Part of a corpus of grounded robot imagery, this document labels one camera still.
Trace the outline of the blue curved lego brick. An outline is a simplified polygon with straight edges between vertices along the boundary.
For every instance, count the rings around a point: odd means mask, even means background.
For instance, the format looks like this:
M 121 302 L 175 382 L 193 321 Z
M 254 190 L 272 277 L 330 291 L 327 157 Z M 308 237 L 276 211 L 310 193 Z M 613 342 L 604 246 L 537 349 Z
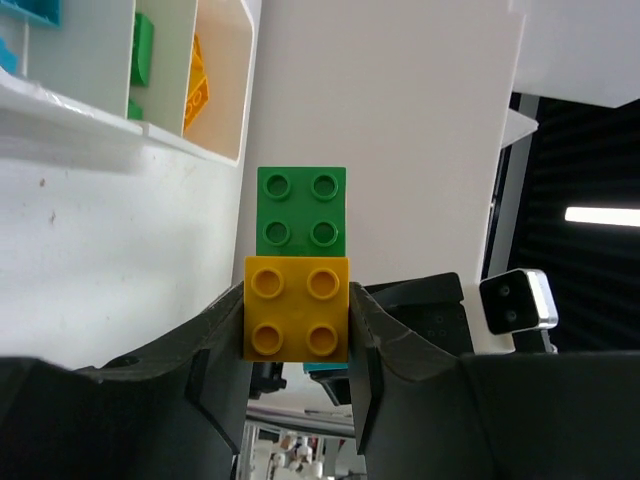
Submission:
M 18 56 L 7 47 L 3 38 L 0 38 L 0 66 L 10 75 L 18 73 Z

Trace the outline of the green sloped lego brick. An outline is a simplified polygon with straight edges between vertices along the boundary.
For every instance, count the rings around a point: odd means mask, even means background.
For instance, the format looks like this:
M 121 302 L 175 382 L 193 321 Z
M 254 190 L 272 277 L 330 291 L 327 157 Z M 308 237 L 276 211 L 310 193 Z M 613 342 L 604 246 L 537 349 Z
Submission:
M 130 74 L 130 83 L 134 86 L 149 86 L 153 39 L 153 23 L 143 13 L 136 12 Z

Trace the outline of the green square lego brick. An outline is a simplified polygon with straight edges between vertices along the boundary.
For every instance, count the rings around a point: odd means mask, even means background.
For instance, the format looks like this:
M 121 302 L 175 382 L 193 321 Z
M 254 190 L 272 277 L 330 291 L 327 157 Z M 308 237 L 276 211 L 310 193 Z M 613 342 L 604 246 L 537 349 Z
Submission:
M 256 254 L 344 257 L 347 169 L 257 169 Z

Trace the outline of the blue square lego brick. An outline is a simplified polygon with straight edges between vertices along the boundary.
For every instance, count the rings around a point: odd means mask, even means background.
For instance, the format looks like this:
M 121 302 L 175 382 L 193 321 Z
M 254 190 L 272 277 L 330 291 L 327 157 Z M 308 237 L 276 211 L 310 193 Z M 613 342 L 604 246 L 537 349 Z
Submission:
M 333 371 L 346 371 L 348 368 L 347 363 L 304 363 L 303 371 L 306 374 L 313 372 L 333 372 Z

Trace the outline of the green lego plate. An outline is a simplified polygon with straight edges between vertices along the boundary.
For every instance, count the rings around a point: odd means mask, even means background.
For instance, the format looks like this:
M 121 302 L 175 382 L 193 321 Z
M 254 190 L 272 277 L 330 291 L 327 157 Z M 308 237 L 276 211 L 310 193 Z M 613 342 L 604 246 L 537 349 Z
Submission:
M 132 98 L 128 99 L 127 118 L 135 121 L 142 121 L 144 119 L 143 108 Z

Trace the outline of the long yellow lego brick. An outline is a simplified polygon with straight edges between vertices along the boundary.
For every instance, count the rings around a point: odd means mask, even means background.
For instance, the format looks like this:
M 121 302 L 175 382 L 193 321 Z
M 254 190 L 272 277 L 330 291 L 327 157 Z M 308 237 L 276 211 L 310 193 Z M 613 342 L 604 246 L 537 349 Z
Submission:
M 199 36 L 194 35 L 183 131 L 199 116 L 209 101 L 209 83 L 205 72 Z

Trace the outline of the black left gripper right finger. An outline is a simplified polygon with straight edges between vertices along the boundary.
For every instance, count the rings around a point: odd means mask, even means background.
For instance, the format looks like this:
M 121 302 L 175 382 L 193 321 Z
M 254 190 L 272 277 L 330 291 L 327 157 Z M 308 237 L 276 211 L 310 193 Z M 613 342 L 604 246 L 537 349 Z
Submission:
M 350 286 L 349 381 L 372 479 L 635 479 L 635 352 L 453 356 Z

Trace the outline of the yellow square lego brick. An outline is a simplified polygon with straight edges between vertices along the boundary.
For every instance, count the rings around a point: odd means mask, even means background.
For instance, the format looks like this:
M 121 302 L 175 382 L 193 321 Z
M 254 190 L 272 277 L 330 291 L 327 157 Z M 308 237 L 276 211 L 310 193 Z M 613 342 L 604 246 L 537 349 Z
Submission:
M 244 359 L 347 361 L 348 258 L 249 256 L 244 271 Z

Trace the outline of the blue long lego brick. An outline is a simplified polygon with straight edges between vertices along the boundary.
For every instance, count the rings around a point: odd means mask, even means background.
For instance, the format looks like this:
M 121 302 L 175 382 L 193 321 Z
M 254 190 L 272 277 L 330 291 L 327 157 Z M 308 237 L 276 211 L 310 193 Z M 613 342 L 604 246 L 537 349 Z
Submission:
M 28 23 L 59 27 L 60 4 L 59 0 L 1 0 L 1 12 Z

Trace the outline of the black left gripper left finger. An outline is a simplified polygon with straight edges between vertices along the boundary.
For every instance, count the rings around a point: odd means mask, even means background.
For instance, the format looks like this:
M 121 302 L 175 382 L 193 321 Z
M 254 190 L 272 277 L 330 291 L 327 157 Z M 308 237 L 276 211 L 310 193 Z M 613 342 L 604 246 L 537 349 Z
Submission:
M 231 479 L 252 366 L 243 289 L 100 368 L 1 361 L 5 479 Z

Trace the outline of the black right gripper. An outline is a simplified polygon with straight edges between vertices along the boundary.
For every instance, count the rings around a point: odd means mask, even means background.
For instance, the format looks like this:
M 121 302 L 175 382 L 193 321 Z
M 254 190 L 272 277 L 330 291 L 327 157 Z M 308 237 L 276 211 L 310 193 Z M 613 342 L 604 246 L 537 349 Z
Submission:
M 463 306 L 463 289 L 455 272 L 365 286 L 389 314 L 451 355 L 473 353 Z

